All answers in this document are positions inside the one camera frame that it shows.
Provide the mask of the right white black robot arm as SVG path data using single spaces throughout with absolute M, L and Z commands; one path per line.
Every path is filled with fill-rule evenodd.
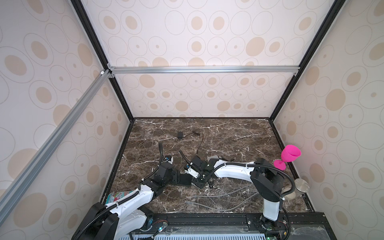
M 195 157 L 186 160 L 185 173 L 192 176 L 192 183 L 203 188 L 213 176 L 248 181 L 254 184 L 263 198 L 263 217 L 276 222 L 283 210 L 285 196 L 296 189 L 295 180 L 263 158 L 250 163 L 229 162 L 217 156 L 208 161 Z

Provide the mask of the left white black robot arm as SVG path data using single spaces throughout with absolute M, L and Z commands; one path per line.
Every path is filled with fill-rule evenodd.
M 151 213 L 143 210 L 171 184 L 179 182 L 180 173 L 171 161 L 161 163 L 138 188 L 109 204 L 95 203 L 72 236 L 73 240 L 117 240 L 148 224 Z

